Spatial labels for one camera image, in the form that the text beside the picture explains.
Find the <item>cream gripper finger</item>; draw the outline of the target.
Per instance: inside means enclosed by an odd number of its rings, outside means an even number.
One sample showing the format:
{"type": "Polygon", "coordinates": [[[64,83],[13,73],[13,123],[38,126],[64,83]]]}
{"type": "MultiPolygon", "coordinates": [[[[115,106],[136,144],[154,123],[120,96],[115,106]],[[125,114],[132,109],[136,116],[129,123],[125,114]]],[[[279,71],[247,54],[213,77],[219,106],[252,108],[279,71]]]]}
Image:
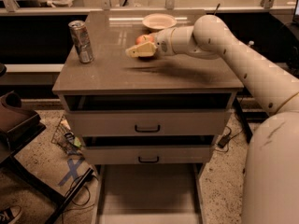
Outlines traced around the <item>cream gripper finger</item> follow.
{"type": "Polygon", "coordinates": [[[157,47],[153,42],[144,42],[137,45],[133,45],[128,48],[125,53],[128,57],[152,57],[156,53],[157,47]]]}

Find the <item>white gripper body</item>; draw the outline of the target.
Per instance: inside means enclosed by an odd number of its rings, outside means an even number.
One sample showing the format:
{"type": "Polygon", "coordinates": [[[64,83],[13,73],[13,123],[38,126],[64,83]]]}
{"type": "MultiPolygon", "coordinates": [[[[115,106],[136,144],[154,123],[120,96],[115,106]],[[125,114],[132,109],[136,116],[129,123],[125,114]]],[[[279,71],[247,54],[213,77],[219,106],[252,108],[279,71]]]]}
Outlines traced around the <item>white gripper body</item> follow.
{"type": "Polygon", "coordinates": [[[174,54],[171,45],[172,29],[163,29],[154,34],[154,44],[157,48],[156,53],[159,56],[171,56],[174,54]]]}

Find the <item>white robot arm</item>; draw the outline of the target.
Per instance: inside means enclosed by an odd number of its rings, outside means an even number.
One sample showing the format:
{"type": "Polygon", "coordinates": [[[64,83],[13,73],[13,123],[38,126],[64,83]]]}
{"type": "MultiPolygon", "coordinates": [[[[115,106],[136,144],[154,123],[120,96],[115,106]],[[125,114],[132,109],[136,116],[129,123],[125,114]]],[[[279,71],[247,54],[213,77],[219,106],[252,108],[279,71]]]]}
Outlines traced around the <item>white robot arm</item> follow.
{"type": "Polygon", "coordinates": [[[246,159],[241,224],[299,224],[299,80],[239,41],[215,15],[153,33],[129,57],[221,57],[269,115],[246,159]]]}

